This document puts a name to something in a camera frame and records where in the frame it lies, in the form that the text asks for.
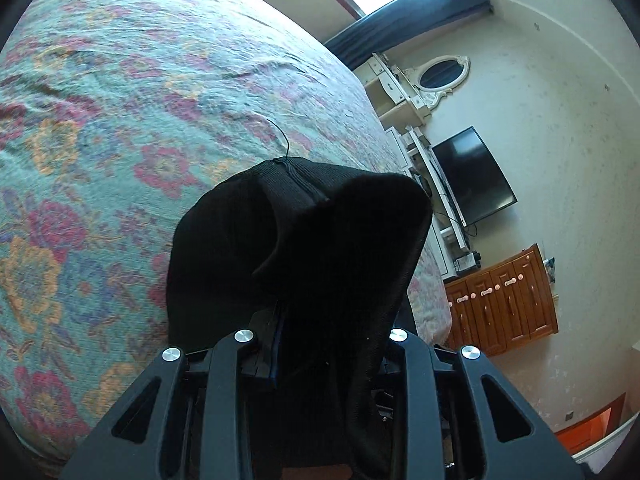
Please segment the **dark blue right curtain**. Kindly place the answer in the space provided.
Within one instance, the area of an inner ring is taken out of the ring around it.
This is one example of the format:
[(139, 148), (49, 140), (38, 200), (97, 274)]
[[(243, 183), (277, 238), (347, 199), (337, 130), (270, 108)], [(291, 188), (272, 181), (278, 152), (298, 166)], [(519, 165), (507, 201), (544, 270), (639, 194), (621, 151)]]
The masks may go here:
[(394, 0), (352, 23), (324, 46), (354, 70), (371, 55), (490, 8), (490, 0)]

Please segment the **black flat television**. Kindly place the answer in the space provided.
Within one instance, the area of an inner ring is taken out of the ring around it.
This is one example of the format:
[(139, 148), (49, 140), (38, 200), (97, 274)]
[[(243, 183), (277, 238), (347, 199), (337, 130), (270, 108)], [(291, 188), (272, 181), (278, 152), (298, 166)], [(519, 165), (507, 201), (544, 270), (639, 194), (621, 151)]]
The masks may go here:
[(432, 151), (466, 226), (518, 202), (498, 162), (474, 127), (439, 142)]

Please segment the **oval vanity mirror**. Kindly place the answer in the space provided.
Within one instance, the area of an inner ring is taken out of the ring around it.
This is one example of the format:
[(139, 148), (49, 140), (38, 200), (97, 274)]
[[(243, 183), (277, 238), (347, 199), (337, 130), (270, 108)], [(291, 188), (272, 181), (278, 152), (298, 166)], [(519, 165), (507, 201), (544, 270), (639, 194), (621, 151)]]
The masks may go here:
[(410, 84), (416, 89), (429, 110), (450, 96), (468, 78), (470, 59), (465, 55), (441, 55), (428, 62), (406, 69)]

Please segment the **brown wooden cabinet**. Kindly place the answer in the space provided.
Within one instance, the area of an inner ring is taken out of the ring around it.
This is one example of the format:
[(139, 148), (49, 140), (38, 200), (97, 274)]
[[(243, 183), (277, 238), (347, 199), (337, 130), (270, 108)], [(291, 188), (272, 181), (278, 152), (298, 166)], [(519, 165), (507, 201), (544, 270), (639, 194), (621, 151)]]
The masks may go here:
[(536, 244), (445, 285), (451, 328), (446, 347), (472, 344), (498, 356), (559, 331), (544, 259)]

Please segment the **cream dressing table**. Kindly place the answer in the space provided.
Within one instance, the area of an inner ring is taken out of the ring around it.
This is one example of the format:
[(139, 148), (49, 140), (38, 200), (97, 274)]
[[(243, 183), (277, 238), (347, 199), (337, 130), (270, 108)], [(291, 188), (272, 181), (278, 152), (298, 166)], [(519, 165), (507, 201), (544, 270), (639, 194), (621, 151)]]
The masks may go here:
[(426, 125), (431, 111), (416, 88), (397, 66), (388, 66), (383, 55), (374, 54), (356, 70), (378, 120), (385, 129), (404, 132)]

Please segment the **floral bedspread bed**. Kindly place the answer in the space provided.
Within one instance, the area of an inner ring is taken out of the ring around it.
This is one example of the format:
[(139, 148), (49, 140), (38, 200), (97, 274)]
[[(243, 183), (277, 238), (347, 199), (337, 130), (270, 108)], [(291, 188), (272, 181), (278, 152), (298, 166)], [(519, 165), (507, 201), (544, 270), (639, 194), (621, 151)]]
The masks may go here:
[(288, 154), (398, 169), (360, 81), (268, 3), (29, 3), (1, 52), (1, 407), (38, 474), (166, 342), (180, 218)]

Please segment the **black pants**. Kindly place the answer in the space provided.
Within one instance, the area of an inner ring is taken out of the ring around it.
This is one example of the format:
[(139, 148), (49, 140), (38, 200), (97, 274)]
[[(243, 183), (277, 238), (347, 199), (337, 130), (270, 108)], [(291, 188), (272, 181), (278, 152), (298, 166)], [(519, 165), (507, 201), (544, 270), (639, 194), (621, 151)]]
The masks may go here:
[(277, 325), (273, 370), (246, 388), (258, 476), (338, 464), (359, 479), (390, 476), (373, 389), (431, 221), (404, 174), (290, 155), (219, 183), (179, 221), (170, 343), (205, 350), (253, 321)]

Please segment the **white tv console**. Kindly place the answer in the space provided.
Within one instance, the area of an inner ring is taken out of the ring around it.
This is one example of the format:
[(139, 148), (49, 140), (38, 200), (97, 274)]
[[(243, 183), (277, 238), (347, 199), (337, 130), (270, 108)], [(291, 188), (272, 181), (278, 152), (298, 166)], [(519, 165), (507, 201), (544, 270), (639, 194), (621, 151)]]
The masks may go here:
[(401, 170), (423, 188), (432, 202), (433, 220), (426, 244), (433, 253), (440, 276), (448, 282), (473, 271), (478, 259), (431, 144), (416, 127), (407, 127), (404, 131), (388, 127), (385, 132), (392, 139)]

